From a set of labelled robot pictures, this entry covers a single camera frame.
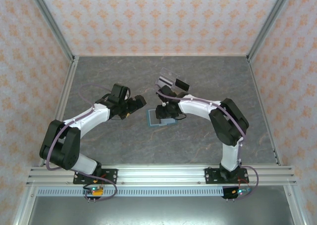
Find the orange floral pattern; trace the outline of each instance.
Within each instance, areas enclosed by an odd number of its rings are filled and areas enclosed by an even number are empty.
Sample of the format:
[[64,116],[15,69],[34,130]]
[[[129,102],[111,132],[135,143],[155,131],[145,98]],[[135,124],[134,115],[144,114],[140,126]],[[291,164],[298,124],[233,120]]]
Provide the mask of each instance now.
[[0,0],[0,23],[0,224],[4,225],[13,223],[30,167],[40,161],[39,149],[69,62],[33,0]]
[[317,221],[316,3],[289,0],[252,62],[282,160],[295,166],[312,221]]
[[275,1],[45,0],[76,55],[246,55]]

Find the yellow connector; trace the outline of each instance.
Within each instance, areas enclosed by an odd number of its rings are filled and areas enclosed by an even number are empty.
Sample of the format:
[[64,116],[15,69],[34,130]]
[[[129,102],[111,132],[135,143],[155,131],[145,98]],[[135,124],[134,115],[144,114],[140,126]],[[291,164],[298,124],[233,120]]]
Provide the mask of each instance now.
[[94,196],[102,196],[104,194],[104,188],[101,187],[99,189],[93,190],[92,192],[92,195]]

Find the wall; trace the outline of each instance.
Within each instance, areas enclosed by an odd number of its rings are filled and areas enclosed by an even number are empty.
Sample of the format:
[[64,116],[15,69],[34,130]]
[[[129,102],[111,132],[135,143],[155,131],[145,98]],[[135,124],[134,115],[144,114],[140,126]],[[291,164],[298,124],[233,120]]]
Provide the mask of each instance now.
[[317,0],[289,0],[252,63],[276,143],[317,221]]
[[276,0],[45,0],[76,55],[246,55]]
[[68,60],[33,0],[0,0],[0,224],[10,225]]

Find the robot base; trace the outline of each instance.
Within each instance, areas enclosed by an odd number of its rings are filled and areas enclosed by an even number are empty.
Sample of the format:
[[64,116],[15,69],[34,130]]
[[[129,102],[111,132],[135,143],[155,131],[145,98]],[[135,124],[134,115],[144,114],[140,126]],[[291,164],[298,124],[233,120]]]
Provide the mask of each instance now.
[[[116,184],[117,177],[118,177],[118,169],[101,169],[102,173],[101,176],[105,179],[108,179]],[[108,182],[98,180],[96,183],[93,182],[94,179],[84,176],[82,174],[75,174],[73,184],[110,184]]]
[[245,184],[243,180],[246,180],[249,183],[249,176],[247,169],[237,167],[235,170],[235,175],[229,179],[224,179],[220,174],[220,168],[211,168],[208,167],[205,169],[205,180],[206,184]]

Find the gray marble floor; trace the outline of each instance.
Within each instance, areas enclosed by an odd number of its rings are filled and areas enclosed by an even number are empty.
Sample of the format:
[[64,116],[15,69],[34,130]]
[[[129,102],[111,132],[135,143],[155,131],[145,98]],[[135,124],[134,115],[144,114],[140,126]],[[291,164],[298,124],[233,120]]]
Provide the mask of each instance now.
[[[154,83],[165,67],[190,84],[189,92],[209,100],[231,98],[250,127],[242,150],[243,163],[274,163],[271,142],[245,57],[226,56],[88,56],[80,57],[64,119],[89,108],[77,94],[86,83],[112,88],[118,82],[143,95],[147,105],[125,120],[100,124],[81,140],[81,153],[103,164],[218,164],[222,144],[210,121],[188,115],[177,124],[148,127],[146,111],[160,104]],[[91,101],[104,90],[87,87]]]

